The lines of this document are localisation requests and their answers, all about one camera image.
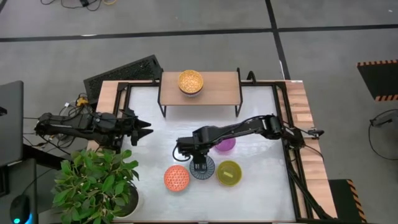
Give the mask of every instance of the yellow black warning tape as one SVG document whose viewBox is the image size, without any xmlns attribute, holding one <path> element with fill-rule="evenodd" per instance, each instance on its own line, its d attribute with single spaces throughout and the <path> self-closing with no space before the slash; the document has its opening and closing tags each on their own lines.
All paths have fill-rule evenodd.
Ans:
<svg viewBox="0 0 398 224">
<path fill-rule="evenodd" d="M 368 221 L 366 221 L 365 213 L 363 212 L 361 202 L 359 202 L 358 193 L 355 189 L 354 182 L 352 180 L 347 180 L 347 183 L 351 189 L 351 192 L 353 193 L 353 197 L 355 200 L 356 208 L 358 209 L 359 216 L 361 217 L 363 223 L 367 223 Z"/>
<path fill-rule="evenodd" d="M 388 63 L 398 63 L 397 60 L 382 60 L 382 61 L 374 61 L 374 62 L 358 62 L 356 66 L 364 66 L 364 65 L 385 65 Z"/>
</svg>

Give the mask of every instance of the potted plant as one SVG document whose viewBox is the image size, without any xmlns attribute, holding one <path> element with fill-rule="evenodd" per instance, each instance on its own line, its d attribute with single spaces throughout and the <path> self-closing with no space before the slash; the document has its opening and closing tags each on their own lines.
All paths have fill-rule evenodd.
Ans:
<svg viewBox="0 0 398 224">
<path fill-rule="evenodd" d="M 62 223 L 110 223 L 138 207 L 139 195 L 133 177 L 137 161 L 125 163 L 131 151 L 115 154 L 104 149 L 98 154 L 73 152 L 73 161 L 62 161 L 56 176 L 53 206 L 62 209 Z"/>
</svg>

